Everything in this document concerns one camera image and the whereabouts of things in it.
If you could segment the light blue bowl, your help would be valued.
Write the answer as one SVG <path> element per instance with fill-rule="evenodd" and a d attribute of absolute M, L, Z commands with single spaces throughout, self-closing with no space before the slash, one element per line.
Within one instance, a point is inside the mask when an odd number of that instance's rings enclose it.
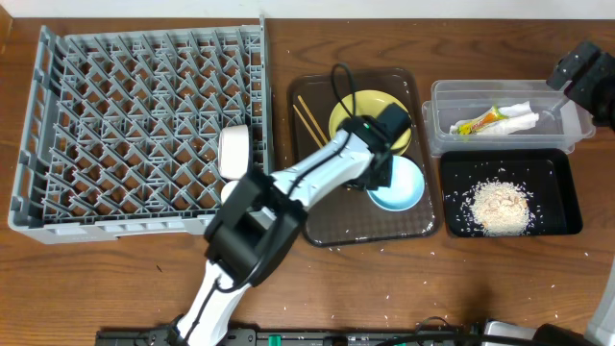
<path fill-rule="evenodd" d="M 422 199 L 425 189 L 424 174 L 419 166 L 408 158 L 395 156 L 390 186 L 368 190 L 367 195 L 382 210 L 404 211 Z"/>

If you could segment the wooden chopstick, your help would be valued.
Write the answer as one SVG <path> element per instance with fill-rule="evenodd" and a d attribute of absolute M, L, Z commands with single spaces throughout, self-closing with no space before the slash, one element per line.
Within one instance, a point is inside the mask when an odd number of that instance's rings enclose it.
<path fill-rule="evenodd" d="M 298 99 L 299 103 L 301 104 L 301 106 L 303 107 L 304 113 L 307 115 L 309 121 L 311 122 L 311 124 L 309 126 L 315 132 L 316 136 L 321 140 L 323 145 L 327 144 L 329 142 L 329 139 L 327 138 L 327 136 L 325 135 L 324 131 L 322 130 L 322 128 L 318 124 L 315 116 L 313 115 L 312 111 L 309 109 L 309 107 L 308 107 L 307 103 L 305 102 L 304 98 L 301 95 L 298 95 L 297 99 Z"/>
<path fill-rule="evenodd" d="M 323 143 L 316 136 L 315 132 L 311 129 L 311 127 L 308 125 L 307 120 L 303 117 L 303 115 L 301 114 L 301 112 L 299 111 L 297 106 L 293 104 L 292 107 L 293 107 L 293 110 L 296 112 L 296 114 L 299 116 L 299 118 L 302 121 L 302 123 L 304 124 L 304 127 L 307 129 L 307 131 L 310 134 L 310 136 L 313 139 L 313 141 L 318 145 L 319 148 L 322 148 L 323 147 Z"/>

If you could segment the yellow plate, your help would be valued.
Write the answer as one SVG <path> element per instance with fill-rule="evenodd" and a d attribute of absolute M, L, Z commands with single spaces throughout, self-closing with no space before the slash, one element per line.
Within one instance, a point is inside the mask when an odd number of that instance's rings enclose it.
<path fill-rule="evenodd" d="M 377 117 L 390 104 L 396 104 L 404 111 L 406 110 L 406 107 L 397 98 L 383 91 L 373 89 L 361 90 L 355 94 L 355 97 L 357 98 L 356 115 Z M 352 109 L 352 94 L 348 94 L 334 106 L 329 119 L 329 134 L 331 138 L 335 137 L 335 133 L 341 122 L 349 117 L 347 111 L 351 111 Z M 411 139 L 412 131 L 406 130 L 393 144 L 392 150 L 394 154 L 398 156 L 402 155 L 410 146 Z"/>

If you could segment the white tissue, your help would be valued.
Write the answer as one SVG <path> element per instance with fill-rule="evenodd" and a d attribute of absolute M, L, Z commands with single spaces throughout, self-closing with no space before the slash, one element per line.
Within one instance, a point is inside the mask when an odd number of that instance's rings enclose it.
<path fill-rule="evenodd" d="M 507 107 L 497 107 L 508 119 L 496 122 L 481 132 L 467 136 L 506 136 L 535 127 L 539 114 L 534 112 L 529 101 Z"/>

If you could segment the green orange snack wrapper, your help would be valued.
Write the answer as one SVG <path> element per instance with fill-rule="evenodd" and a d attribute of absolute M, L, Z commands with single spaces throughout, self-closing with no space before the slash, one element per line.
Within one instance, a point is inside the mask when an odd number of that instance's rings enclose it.
<path fill-rule="evenodd" d="M 461 120 L 450 128 L 453 135 L 472 135 L 481 132 L 484 128 L 492 124 L 508 119 L 497 107 L 492 107 L 484 114 L 470 120 Z"/>

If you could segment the rice food scraps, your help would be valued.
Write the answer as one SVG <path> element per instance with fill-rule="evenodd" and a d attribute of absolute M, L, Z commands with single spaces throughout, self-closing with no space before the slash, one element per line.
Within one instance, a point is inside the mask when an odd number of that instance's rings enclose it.
<path fill-rule="evenodd" d="M 523 185 L 487 179 L 445 194 L 444 201 L 462 235 L 523 235 L 536 218 L 530 210 L 533 196 Z"/>

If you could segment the pink white bowl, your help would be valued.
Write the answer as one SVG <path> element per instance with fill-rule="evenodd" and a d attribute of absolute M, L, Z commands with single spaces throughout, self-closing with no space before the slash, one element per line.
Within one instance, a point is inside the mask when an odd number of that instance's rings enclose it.
<path fill-rule="evenodd" d="M 224 128 L 218 140 L 218 171 L 222 178 L 239 180 L 251 163 L 251 139 L 247 125 Z"/>

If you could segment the white paper cup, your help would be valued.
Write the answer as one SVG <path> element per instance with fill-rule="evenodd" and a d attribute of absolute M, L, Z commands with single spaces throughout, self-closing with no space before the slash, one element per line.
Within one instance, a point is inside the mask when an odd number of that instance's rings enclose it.
<path fill-rule="evenodd" d="M 231 194 L 233 193 L 237 185 L 238 185 L 238 181 L 230 181 L 223 186 L 220 192 L 220 199 L 221 199 L 222 204 L 226 203 L 226 201 L 229 199 L 229 197 L 231 196 Z"/>

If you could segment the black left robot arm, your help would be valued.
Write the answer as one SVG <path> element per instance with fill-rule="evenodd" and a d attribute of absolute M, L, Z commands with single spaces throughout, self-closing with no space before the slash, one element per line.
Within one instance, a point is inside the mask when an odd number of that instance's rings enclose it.
<path fill-rule="evenodd" d="M 308 211 L 340 186 L 388 186 L 393 143 L 407 130 L 382 117 L 342 122 L 325 147 L 283 171 L 241 178 L 207 226 L 206 271 L 189 311 L 170 332 L 171 345 L 215 345 L 247 289 L 281 264 Z"/>

